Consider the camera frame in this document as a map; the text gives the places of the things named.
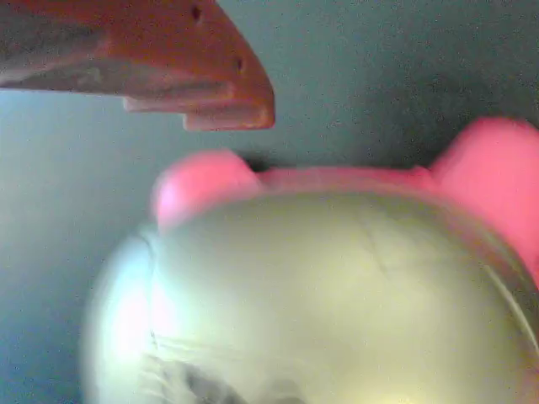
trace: toy figure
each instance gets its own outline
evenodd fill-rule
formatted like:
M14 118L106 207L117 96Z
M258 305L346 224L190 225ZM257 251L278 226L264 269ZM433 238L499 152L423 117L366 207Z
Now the toy figure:
M88 402L538 402L537 206L539 133L504 119L429 168L190 157L95 289Z

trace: plastic toy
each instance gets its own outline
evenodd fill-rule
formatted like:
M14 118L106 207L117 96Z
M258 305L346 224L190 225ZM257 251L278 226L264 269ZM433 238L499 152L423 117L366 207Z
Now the plastic toy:
M0 88L121 95L188 130L262 129L270 80L214 0L0 2Z
M430 168L172 166L88 308L88 402L537 402L537 173L504 119Z

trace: blue-gray background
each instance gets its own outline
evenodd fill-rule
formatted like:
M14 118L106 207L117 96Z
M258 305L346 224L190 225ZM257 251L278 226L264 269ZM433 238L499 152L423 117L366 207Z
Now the blue-gray background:
M0 404L80 402L88 287L175 159L409 166L477 115L539 120L537 2L220 3L274 84L273 130L185 133L114 98L0 92Z

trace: hole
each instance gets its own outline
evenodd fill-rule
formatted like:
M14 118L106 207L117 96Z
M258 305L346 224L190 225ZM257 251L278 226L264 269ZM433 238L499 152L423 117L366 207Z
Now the hole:
M245 65L243 64L243 59L241 57L237 56L234 58L234 66L236 67L236 70L243 73Z
M193 6L191 8L191 17L193 17L193 20L196 23L199 23L200 19L202 18L202 10L200 10L200 8L198 8L197 6Z

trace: silver dome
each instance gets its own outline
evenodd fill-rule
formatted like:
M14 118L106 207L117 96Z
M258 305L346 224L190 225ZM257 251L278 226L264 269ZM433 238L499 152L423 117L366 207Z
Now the silver dome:
M395 194L265 196L116 254L88 403L530 404L539 298L492 232Z

